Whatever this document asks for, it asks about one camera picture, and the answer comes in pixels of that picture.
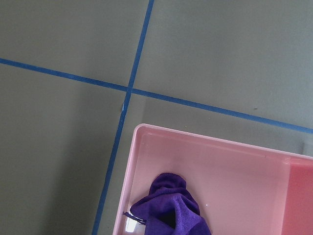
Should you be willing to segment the purple cloth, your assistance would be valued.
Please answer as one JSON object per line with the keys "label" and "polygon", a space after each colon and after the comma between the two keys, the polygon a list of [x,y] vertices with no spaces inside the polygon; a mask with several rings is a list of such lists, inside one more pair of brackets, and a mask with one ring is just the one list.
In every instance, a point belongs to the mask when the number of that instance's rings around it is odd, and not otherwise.
{"label": "purple cloth", "polygon": [[162,173],[152,182],[149,194],[134,203],[124,215],[145,226],[146,235],[210,235],[200,208],[174,173]]}

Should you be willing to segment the pink plastic bin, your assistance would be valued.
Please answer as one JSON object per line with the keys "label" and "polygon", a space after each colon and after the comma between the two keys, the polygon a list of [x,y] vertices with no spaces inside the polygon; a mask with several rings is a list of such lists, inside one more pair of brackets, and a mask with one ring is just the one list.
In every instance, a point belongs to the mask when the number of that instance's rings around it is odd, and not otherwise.
{"label": "pink plastic bin", "polygon": [[180,175],[214,235],[310,235],[313,159],[158,127],[133,134],[113,233],[142,235],[123,212],[161,173]]}

